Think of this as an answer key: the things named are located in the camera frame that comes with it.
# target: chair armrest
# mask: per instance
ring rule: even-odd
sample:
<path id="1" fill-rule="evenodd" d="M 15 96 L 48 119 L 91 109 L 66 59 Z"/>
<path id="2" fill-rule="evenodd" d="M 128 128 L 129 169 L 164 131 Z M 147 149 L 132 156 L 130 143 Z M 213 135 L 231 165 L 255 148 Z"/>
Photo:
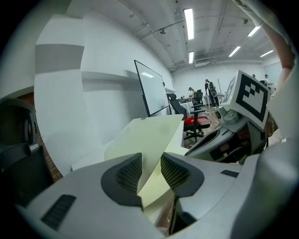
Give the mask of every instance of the chair armrest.
<path id="1" fill-rule="evenodd" d="M 198 106 L 202 106 L 202 105 L 193 105 L 193 106 L 191 106 L 191 108 L 195 108 L 195 107 L 198 107 Z"/>
<path id="2" fill-rule="evenodd" d="M 202 113 L 205 112 L 206 110 L 195 110 L 195 111 L 191 111 L 190 114 L 196 114 L 196 113 Z"/>

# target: pants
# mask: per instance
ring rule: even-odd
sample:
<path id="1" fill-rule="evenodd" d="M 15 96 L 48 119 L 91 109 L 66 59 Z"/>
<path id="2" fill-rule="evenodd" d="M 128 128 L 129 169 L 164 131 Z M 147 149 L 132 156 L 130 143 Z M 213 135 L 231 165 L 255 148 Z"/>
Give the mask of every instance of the pants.
<path id="1" fill-rule="evenodd" d="M 213 107 L 216 107 L 216 104 L 217 104 L 217 106 L 219 106 L 218 97 L 213 97 L 210 90 L 209 90 L 209 95 L 210 95 L 210 99 L 211 99 L 211 103 L 212 103 Z"/>

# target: brick wall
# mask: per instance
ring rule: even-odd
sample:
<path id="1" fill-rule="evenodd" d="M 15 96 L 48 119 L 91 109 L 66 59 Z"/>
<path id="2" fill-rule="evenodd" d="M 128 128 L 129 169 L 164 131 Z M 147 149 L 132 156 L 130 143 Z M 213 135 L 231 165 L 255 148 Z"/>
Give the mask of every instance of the brick wall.
<path id="1" fill-rule="evenodd" d="M 33 93 L 29 93 L 29 94 L 26 94 L 26 95 L 22 95 L 19 97 L 19 99 L 22 99 L 28 103 L 30 103 L 31 105 L 34 106 L 34 94 Z M 41 137 L 41 134 L 38 130 L 38 139 L 40 140 L 40 142 L 42 142 L 42 146 L 43 146 L 43 150 L 44 150 L 44 153 L 45 153 L 45 156 L 46 156 L 46 161 L 47 161 L 47 165 L 49 167 L 49 170 L 51 172 L 51 175 L 53 177 L 53 180 L 56 182 L 58 181 L 60 178 L 62 178 L 62 174 L 59 172 L 59 170 L 56 168 L 54 162 L 52 161 L 48 151 L 47 151 L 47 148 L 45 147 L 45 144 L 43 142 L 43 139 Z"/>

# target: person wearing black clothes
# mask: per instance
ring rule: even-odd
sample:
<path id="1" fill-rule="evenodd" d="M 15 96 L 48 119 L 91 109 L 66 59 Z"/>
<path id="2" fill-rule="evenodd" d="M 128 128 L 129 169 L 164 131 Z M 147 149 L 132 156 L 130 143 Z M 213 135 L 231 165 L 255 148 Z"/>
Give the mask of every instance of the person wearing black clothes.
<path id="1" fill-rule="evenodd" d="M 214 86 L 213 82 L 210 82 L 208 79 L 206 79 L 205 89 L 206 89 L 206 95 L 207 95 L 207 90 L 209 91 L 209 96 L 210 96 L 213 108 L 216 108 L 216 104 L 217 104 L 217 106 L 219 106 L 217 93 L 216 93 L 215 97 L 211 93 L 211 90 L 216 92 L 216 87 Z"/>

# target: whiteboard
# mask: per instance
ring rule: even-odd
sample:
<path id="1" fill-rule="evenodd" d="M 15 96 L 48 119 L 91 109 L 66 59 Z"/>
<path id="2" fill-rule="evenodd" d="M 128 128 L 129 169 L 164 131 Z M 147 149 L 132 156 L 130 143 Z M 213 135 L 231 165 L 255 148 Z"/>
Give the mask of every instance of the whiteboard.
<path id="1" fill-rule="evenodd" d="M 134 60 L 143 91 L 143 100 L 148 116 L 169 106 L 163 78 L 161 75 Z"/>

